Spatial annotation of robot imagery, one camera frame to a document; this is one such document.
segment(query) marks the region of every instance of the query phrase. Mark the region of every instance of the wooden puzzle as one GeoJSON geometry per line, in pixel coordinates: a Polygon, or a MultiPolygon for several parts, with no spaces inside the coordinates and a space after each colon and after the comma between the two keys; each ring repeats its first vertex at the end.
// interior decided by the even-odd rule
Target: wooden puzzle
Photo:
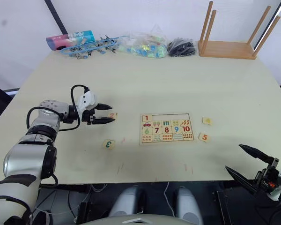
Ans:
{"type": "Polygon", "coordinates": [[[193,141],[188,113],[143,114],[140,122],[140,143],[193,141]]]}

